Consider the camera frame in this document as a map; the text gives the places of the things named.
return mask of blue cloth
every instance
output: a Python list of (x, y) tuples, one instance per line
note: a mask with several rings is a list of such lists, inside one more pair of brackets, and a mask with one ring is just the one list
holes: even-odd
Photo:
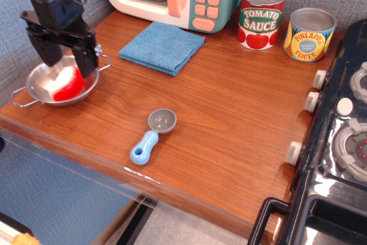
[(116, 180), (97, 174), (7, 141), (0, 152), (0, 212), (30, 228), (41, 244), (90, 244), (131, 201), (109, 187)]
[(153, 22), (121, 49), (119, 56), (175, 76), (203, 46), (204, 39), (176, 26)]

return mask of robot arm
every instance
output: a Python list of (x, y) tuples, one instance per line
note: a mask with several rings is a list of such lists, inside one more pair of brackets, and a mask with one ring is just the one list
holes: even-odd
[(29, 39), (48, 66), (63, 56), (60, 45), (69, 47), (81, 75), (86, 78), (98, 66), (95, 31), (84, 22), (81, 0), (31, 0), (34, 11), (23, 11)]

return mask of toy stove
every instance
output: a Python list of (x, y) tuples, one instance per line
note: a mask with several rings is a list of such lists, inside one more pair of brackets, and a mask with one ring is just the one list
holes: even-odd
[(272, 212), (284, 216), (276, 244), (367, 244), (367, 20), (348, 28), (313, 85), (309, 133), (287, 155), (291, 202), (266, 199), (248, 244), (260, 243)]

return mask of tomato sauce can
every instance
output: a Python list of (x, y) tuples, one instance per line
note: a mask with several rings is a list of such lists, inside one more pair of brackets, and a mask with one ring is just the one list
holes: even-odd
[(312, 62), (324, 57), (337, 20), (327, 11), (302, 8), (292, 12), (284, 51), (294, 60)]
[(241, 0), (238, 39), (242, 46), (265, 50), (275, 45), (286, 0)]

